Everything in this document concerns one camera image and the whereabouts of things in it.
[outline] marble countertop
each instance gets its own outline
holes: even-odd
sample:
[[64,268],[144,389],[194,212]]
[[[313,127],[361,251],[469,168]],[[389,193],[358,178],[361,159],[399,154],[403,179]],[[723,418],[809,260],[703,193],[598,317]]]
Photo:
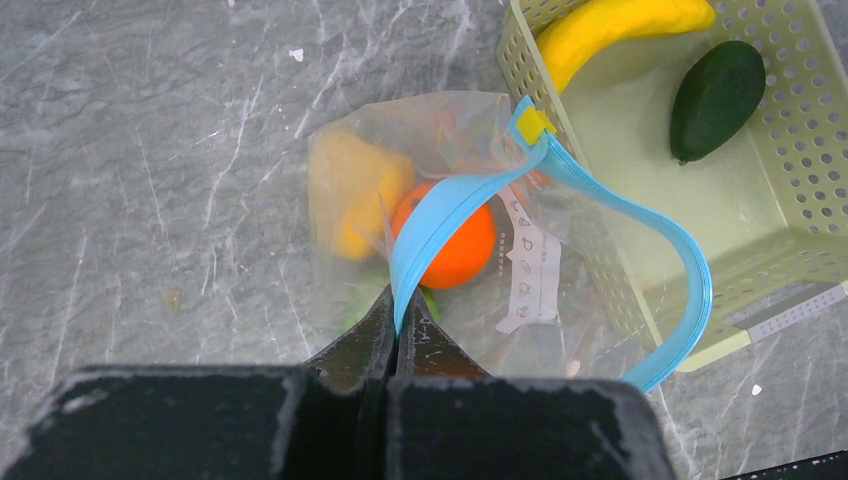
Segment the marble countertop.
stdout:
[[[315,353],[306,138],[366,103],[506,91],[502,3],[5,2],[0,466],[73,368]],[[848,1],[821,5],[845,64]],[[848,448],[846,319],[652,392],[681,477]]]

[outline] light green basket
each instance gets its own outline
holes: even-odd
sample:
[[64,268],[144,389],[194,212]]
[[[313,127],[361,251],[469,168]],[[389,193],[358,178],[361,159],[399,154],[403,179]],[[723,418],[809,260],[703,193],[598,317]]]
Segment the light green basket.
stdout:
[[[584,3],[512,0],[497,59],[513,97],[532,97],[593,176],[680,223],[707,254],[714,311],[679,370],[700,368],[844,298],[848,80],[814,0],[714,1],[718,18],[710,31],[620,42],[590,60],[560,98],[533,35]],[[728,39],[747,41],[762,53],[764,100],[730,142],[680,167],[667,140],[674,95],[688,69]],[[576,227],[584,236],[598,228]],[[606,255],[585,259],[595,286],[610,319],[656,347],[683,310],[683,272],[668,278],[680,268],[662,263],[675,258],[670,246],[634,241],[626,227],[605,228],[628,241],[613,241]],[[635,285],[628,272],[636,271],[639,278],[656,278]],[[734,312],[804,282],[815,284],[778,305],[779,311],[729,322]]]

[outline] plastic bag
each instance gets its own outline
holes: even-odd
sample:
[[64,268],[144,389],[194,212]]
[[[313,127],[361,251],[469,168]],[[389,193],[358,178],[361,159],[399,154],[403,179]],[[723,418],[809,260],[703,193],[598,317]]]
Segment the plastic bag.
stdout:
[[[313,327],[332,339],[367,311],[389,283],[404,219],[412,222],[410,212],[433,195],[427,188],[450,177],[474,181],[527,170],[529,147],[516,141],[511,121],[507,95],[440,92],[364,106],[310,138]],[[681,317],[698,323],[686,345],[674,346],[677,356],[685,357],[706,325],[711,293],[701,290],[711,290],[708,271],[693,273],[679,255],[680,245],[694,241],[682,229],[666,229],[667,237],[679,238],[676,245],[666,241],[663,253],[678,267],[664,262],[658,271],[632,271],[627,259],[661,233],[605,205],[627,202],[604,192],[576,163],[572,169],[555,173],[571,185],[539,169],[517,177],[451,237],[439,253],[452,247],[444,268],[436,268],[440,257],[428,263],[422,283],[435,287],[424,291],[437,323],[493,374],[619,378],[644,364]],[[433,229],[439,217],[429,219]],[[697,246],[686,248],[703,258]],[[697,275],[700,304],[689,295]],[[642,386],[676,366],[665,353],[664,363],[651,367],[659,373],[647,374]]]

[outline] white vein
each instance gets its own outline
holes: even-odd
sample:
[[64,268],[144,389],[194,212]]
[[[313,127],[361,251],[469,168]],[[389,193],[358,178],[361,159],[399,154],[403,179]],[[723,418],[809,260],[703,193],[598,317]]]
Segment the white vein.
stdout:
[[115,291],[115,313],[112,314],[112,325],[109,331],[109,345],[106,347],[106,362],[112,361],[112,353],[115,350],[115,337],[117,331],[118,315],[121,313],[121,303],[123,299],[123,282],[121,276],[115,274],[115,279],[118,281],[117,290]]
[[35,47],[34,49],[32,49],[32,51],[30,51],[30,52],[29,52],[29,54],[27,54],[27,56],[26,56],[26,57],[24,57],[24,59],[23,59],[23,60],[21,60],[20,62],[18,62],[18,64],[17,64],[17,65],[15,65],[14,67],[12,67],[12,69],[11,69],[11,70],[9,70],[8,72],[6,72],[6,74],[5,74],[5,75],[3,75],[3,77],[0,77],[0,82],[5,82],[5,81],[6,81],[6,79],[7,79],[7,78],[9,78],[9,75],[11,75],[11,74],[15,73],[15,72],[16,72],[19,68],[21,68],[22,66],[24,66],[24,64],[26,64],[28,61],[32,60],[33,58],[35,58],[35,56],[36,56],[36,55],[38,55],[38,54],[40,54],[41,52],[43,52],[43,51],[44,51],[44,49],[45,49],[45,48],[47,48],[47,46],[48,46],[48,45],[49,45],[49,44],[50,44],[53,40],[55,40],[57,37],[59,37],[59,35],[61,35],[61,34],[62,34],[62,32],[64,32],[66,28],[70,27],[70,26],[71,26],[71,24],[72,24],[72,23],[74,23],[74,22],[76,21],[77,17],[79,17],[81,13],[82,13],[82,10],[78,11],[77,13],[75,13],[75,14],[74,14],[74,16],[73,16],[73,17],[71,17],[71,19],[70,19],[70,20],[68,20],[68,22],[67,22],[67,23],[65,23],[64,25],[62,25],[62,26],[59,28],[59,30],[56,30],[56,33],[54,33],[53,35],[50,35],[50,38],[48,38],[47,40],[45,40],[45,41],[41,42],[41,43],[40,43],[37,47]]
[[62,323],[59,325],[59,344],[56,346],[56,357],[53,359],[53,371],[50,373],[50,381],[47,382],[50,386],[56,381],[56,373],[59,370],[59,359],[62,356],[62,348],[65,345],[65,337],[68,334],[68,324],[71,322],[71,316],[73,315],[74,300],[76,300],[77,296],[77,281],[79,280],[79,272],[82,270],[83,259],[85,259],[85,246],[87,243],[88,235],[83,230],[80,248],[77,252],[77,268],[74,270],[71,288],[68,292],[68,305],[65,307],[65,315],[62,318]]
[[[280,153],[280,155],[285,155],[285,154],[287,154],[287,153],[289,153],[289,151],[288,151],[288,150],[286,150],[286,151],[284,151],[284,152]],[[280,166],[280,164],[282,164],[282,163],[283,163],[283,161],[285,161],[285,158],[281,158],[279,161],[277,161],[277,163],[275,163],[275,164],[274,164],[274,166],[273,166],[273,167],[271,167],[271,169],[270,169],[270,170],[268,170],[267,172],[265,172],[265,175],[262,175],[262,178],[259,180],[259,184],[262,184],[263,182],[267,182],[267,181],[268,181],[268,179],[270,179],[270,178],[271,178],[271,174],[273,174],[273,173],[274,173],[274,171],[277,169],[277,167],[279,167],[279,166]]]
[[262,91],[262,81],[264,79],[264,74],[259,77],[259,84],[256,86],[256,93],[253,94],[253,100],[244,101],[244,106],[242,107],[241,112],[241,126],[239,127],[238,137],[236,138],[236,148],[233,152],[233,158],[230,159],[230,163],[227,164],[226,168],[218,172],[218,176],[215,178],[215,181],[212,182],[212,191],[209,192],[209,199],[206,201],[206,219],[203,222],[204,228],[209,226],[209,221],[212,218],[212,208],[215,206],[215,194],[218,192],[218,185],[221,184],[221,180],[227,173],[230,172],[233,165],[236,163],[239,151],[241,150],[241,139],[244,135],[244,126],[247,124],[247,120],[250,118],[251,112],[253,112],[253,107],[256,106],[256,100],[259,98],[259,92]]
[[29,161],[29,171],[27,172],[27,188],[24,190],[24,205],[29,205],[29,185],[32,181],[32,159]]
[[289,284],[286,282],[286,266],[285,263],[280,264],[280,278],[283,280],[283,290],[286,291],[286,297],[289,299],[289,306],[292,309],[292,315],[294,315],[294,321],[297,323],[297,331],[300,332],[300,339],[303,341],[303,347],[306,349],[306,355],[308,357],[312,356],[312,349],[309,347],[309,342],[306,341],[306,333],[303,331],[303,324],[300,322],[300,315],[297,314],[297,308],[294,306],[294,301],[292,301],[291,291],[289,290]]
[[677,441],[677,444],[680,446],[680,453],[683,454],[683,458],[686,459],[686,465],[689,467],[689,476],[691,477],[694,472],[698,471],[698,467],[695,464],[695,460],[689,455],[689,452],[686,451],[686,442],[683,439],[683,435],[680,433],[680,430],[677,428],[677,422],[674,421],[674,417],[671,416],[671,410],[668,409],[668,403],[665,401],[665,394],[663,393],[662,386],[657,387],[657,392],[660,396],[660,403],[662,403],[663,410],[665,410],[666,416],[668,416],[668,422],[671,426],[671,432],[674,434],[674,439]]
[[801,395],[801,406],[798,407],[798,420],[795,422],[795,434],[792,436],[792,457],[789,459],[790,461],[795,461],[798,459],[796,454],[798,453],[798,437],[801,436],[801,427],[804,423],[804,405],[807,403],[807,390],[810,387],[810,377],[813,374],[813,362],[807,364],[807,375],[804,378],[804,393]]
[[29,229],[32,228],[33,224],[35,224],[35,221],[38,220],[38,217],[40,217],[41,214],[44,213],[44,209],[46,207],[47,202],[44,202],[44,204],[41,205],[41,208],[39,208],[38,211],[35,212],[35,215],[30,219],[30,221],[27,222],[26,225],[24,225],[24,228],[20,231],[20,233],[18,233],[17,235],[13,235],[12,238],[10,238],[9,241],[6,243],[6,245],[0,247],[0,252],[4,252],[8,249],[14,248],[15,245],[17,245],[18,242],[21,241],[24,235],[26,235],[26,232],[28,232]]
[[268,327],[268,336],[271,338],[271,341],[274,342],[274,348],[277,351],[277,359],[280,360],[283,358],[283,351],[280,348],[280,342],[277,340],[277,335],[274,333],[274,329],[271,328],[271,319],[268,317],[268,305],[265,305],[265,325]]
[[233,351],[235,349],[235,343],[236,343],[236,332],[238,330],[237,325],[238,325],[239,320],[238,320],[238,313],[236,313],[236,307],[233,306],[233,302],[232,302],[232,300],[230,300],[229,295],[227,295],[226,300],[227,300],[227,305],[230,307],[230,312],[233,313],[233,322],[230,325],[230,350],[229,350],[230,360],[232,361]]
[[153,205],[156,207],[156,218],[159,220],[159,229],[162,236],[165,237],[165,242],[168,248],[173,252],[171,247],[171,239],[168,235],[168,227],[165,225],[165,220],[162,219],[162,208],[159,206],[159,197],[156,196],[156,188],[153,186],[153,177],[150,175],[150,164],[147,162],[147,153],[144,151],[144,143],[141,141],[141,135],[138,133],[138,128],[135,131],[138,146],[141,148],[141,159],[144,160],[144,171],[147,172],[147,185],[150,186],[150,193],[153,194]]

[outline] green vegetable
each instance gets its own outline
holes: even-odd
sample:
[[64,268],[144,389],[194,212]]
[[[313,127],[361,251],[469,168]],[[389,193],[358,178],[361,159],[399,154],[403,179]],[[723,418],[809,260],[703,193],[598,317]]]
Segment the green vegetable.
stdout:
[[671,111],[671,153],[681,165],[704,158],[751,118],[766,88],[763,58],[731,40],[707,52],[683,78]]
[[[345,331],[350,330],[356,325],[362,317],[371,309],[374,301],[380,296],[380,293],[386,288],[390,282],[389,270],[387,268],[376,268],[368,270],[357,279],[356,284],[348,285],[347,287],[347,302],[344,309],[344,320],[342,328]],[[430,309],[430,315],[433,320],[439,321],[439,306],[436,304],[436,299],[433,298],[433,292],[429,288],[419,286],[424,294],[424,301],[427,302],[427,308]]]

